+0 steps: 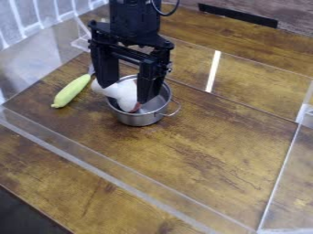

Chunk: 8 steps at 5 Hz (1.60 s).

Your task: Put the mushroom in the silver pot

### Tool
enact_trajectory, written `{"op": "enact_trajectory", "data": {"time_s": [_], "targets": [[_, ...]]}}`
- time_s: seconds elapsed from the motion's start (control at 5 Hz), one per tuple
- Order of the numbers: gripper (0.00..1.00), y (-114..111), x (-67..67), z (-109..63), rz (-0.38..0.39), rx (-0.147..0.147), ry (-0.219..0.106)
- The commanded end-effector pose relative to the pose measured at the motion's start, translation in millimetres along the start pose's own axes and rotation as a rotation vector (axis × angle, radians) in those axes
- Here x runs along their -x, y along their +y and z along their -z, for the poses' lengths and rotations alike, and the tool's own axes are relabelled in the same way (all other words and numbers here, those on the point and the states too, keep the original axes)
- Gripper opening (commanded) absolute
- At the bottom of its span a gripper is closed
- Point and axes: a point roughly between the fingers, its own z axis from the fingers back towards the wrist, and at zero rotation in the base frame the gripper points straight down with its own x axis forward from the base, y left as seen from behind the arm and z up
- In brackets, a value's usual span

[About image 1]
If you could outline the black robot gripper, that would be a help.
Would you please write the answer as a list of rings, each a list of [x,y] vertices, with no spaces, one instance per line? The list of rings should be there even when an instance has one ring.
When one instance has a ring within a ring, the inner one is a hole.
[[[109,21],[88,23],[94,77],[104,89],[118,80],[118,59],[140,62],[136,100],[140,104],[159,95],[173,44],[159,35],[161,0],[108,0]]]

